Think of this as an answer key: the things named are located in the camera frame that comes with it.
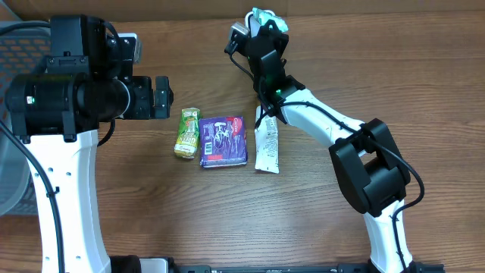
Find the teal wipes packet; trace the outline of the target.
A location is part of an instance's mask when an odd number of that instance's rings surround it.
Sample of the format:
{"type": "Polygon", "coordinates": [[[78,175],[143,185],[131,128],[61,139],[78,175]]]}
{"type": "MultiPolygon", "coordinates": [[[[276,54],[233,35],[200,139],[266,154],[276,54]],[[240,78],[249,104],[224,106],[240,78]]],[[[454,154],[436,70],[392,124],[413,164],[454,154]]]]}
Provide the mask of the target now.
{"type": "Polygon", "coordinates": [[[286,21],[282,17],[277,16],[271,10],[253,8],[252,16],[260,26],[264,26],[269,20],[272,20],[277,25],[277,28],[281,32],[285,33],[289,30],[289,27],[287,26],[286,21]]]}

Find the purple snack packet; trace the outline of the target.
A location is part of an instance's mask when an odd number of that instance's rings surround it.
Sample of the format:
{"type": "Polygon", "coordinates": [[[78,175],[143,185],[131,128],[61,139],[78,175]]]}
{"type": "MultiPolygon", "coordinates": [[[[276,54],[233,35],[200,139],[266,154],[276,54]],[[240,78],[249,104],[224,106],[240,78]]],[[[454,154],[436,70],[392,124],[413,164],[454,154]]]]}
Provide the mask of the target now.
{"type": "Polygon", "coordinates": [[[199,121],[203,168],[246,165],[246,127],[242,116],[203,118],[199,121]]]}

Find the white tube gold cap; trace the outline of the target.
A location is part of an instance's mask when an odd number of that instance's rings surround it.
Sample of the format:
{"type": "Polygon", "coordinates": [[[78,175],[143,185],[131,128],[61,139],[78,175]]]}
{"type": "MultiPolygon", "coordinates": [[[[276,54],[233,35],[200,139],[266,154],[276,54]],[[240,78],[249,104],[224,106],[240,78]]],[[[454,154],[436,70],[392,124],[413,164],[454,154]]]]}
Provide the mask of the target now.
{"type": "Polygon", "coordinates": [[[265,115],[255,129],[255,170],[279,174],[279,130],[277,119],[265,115]]]}

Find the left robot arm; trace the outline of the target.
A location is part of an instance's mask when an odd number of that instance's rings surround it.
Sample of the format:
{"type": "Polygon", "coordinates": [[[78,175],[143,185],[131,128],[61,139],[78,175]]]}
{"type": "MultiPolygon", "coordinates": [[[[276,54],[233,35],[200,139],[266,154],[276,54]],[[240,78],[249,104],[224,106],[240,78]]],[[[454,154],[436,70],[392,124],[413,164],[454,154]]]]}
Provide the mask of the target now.
{"type": "Polygon", "coordinates": [[[44,272],[160,272],[169,258],[110,256],[102,239],[95,159],[116,120],[166,119],[174,100],[165,76],[133,75],[138,41],[86,15],[45,22],[50,49],[37,72],[14,77],[6,95],[6,136],[33,177],[44,272]]]}

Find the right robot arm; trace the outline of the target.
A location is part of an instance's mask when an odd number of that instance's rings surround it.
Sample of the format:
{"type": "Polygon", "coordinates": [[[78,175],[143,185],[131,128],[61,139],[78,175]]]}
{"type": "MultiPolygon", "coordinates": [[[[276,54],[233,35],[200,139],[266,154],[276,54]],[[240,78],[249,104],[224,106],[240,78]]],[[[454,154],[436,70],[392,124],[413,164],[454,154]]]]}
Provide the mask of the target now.
{"type": "Polygon", "coordinates": [[[342,195],[365,217],[371,243],[369,268],[410,272],[402,213],[406,186],[415,170],[402,158],[388,126],[349,118],[325,105],[285,72],[286,28],[251,14],[241,29],[238,53],[246,57],[261,116],[276,117],[327,147],[342,195]]]}

